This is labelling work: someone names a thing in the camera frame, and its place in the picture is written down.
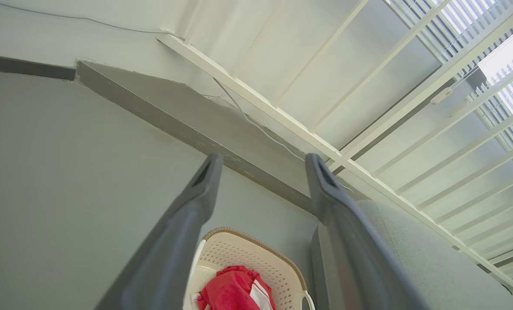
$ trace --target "white wire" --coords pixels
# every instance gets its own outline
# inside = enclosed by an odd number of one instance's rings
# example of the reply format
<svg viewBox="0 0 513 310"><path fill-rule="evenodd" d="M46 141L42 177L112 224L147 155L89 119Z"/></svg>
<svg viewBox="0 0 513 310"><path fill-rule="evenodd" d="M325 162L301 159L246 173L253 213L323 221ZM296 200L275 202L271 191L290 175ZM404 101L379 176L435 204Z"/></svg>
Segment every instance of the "white wire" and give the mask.
<svg viewBox="0 0 513 310"><path fill-rule="evenodd" d="M258 128L260 131L262 131L262 133L264 133L264 134L266 135L266 137L268 137L268 138L272 139L272 141L274 141L275 143L277 143L277 144L281 145L282 147L284 147L284 148L285 148L286 150L288 150L288 151L289 151L289 153L291 153L294 157L297 157L297 158L298 158L298 159L300 159L301 161L304 161L304 159L302 159L302 157L300 157L299 155L296 155L295 153L293 153L293 152L292 152L292 151L291 151L291 150L290 150L286 145L284 145L283 143L280 143L280 141L277 141L277 140L276 140L276 139L274 139L272 136L268 135L268 133L267 133L264 129L262 129L262 127L260 127L260 125L258 125L257 123L255 123L255 122L251 121L251 120L250 120L250 119L245 115L245 113L243 112L243 109L242 109L242 108L241 108L241 106L237 103L237 101L235 101L235 99L233 99L233 96L231 96L231 94L228 92L228 90L227 90L227 89L225 89L225 86L223 86L223 85L222 85L222 83L220 83L220 81L219 81L219 80L217 80L216 78L213 78L213 79L215 79L216 83L220 86L220 88L221 88L223 91L225 91L225 93L227 94L227 96L229 97L229 99L231 99L231 101L233 101L233 103L235 104L235 106L237 106L237 108L239 109L239 112L241 112L241 115L243 116L243 118L245 118L245 120L246 120L247 122L250 122L252 125L254 125L256 128ZM349 191L351 191L351 192L354 192L352 189L347 188L345 185L342 185L340 182L339 182L339 184L340 184L343 188L345 188L345 189L347 189L347 190L349 190Z"/></svg>
<svg viewBox="0 0 513 310"><path fill-rule="evenodd" d="M4 4L4 3L0 3L0 6L6 6L8 8L12 8L12 9L16 9L16 10L22 10L22 11L26 11L26 12L35 12L37 14L43 14L43 15L47 15L47 16L56 16L56 17L71 18L71 19L89 20L90 22L94 22L94 23L97 23L97 24L101 24L101 25L105 25L105 26L110 26L110 27L117 28L117 29L122 29L122 30L134 31L134 32L137 32L137 33L169 34L169 35L171 35L173 37L177 37L179 39L184 40L183 37L180 37L179 35L173 33L172 31L167 31L167 30L148 31L148 30L132 29L132 28L126 28L126 27L121 27L121 26L116 26L116 25L112 25L112 24L103 23L103 22L100 22L98 20L91 19L91 18L88 18L88 17L53 14L51 12L40 12L40 11L37 11L37 10L20 8L18 6L11 6L9 4Z"/></svg>

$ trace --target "plastic laundry basket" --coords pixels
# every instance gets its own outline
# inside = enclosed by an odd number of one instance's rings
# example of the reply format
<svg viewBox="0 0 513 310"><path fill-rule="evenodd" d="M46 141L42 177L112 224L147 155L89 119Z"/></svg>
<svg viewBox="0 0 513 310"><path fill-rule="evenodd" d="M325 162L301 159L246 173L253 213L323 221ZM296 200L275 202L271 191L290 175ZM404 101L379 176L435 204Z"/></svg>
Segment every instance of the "plastic laundry basket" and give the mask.
<svg viewBox="0 0 513 310"><path fill-rule="evenodd" d="M217 271L231 265L244 265L260 273L262 280L272 288L277 310L301 310L304 298L310 310L315 310L304 278L290 259L257 239L227 227L210 231L199 243L183 310L198 310L194 303L197 293L216 276Z"/></svg>

